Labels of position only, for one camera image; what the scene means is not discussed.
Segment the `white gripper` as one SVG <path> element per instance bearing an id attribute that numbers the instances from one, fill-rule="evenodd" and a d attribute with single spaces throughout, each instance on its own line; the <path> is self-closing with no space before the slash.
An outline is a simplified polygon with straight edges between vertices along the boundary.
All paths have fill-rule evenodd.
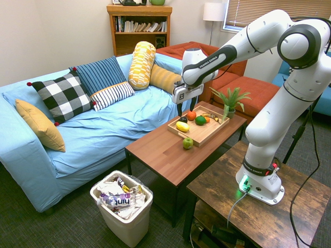
<path id="1" fill-rule="evenodd" d="M 195 104 L 197 103 L 198 96 L 202 94 L 204 85 L 201 84 L 198 87 L 189 89 L 188 85 L 181 81 L 174 83 L 174 89 L 172 94 L 172 101 L 177 104 L 178 116 L 182 116 L 182 103 L 191 99 L 190 111 L 194 110 Z"/>

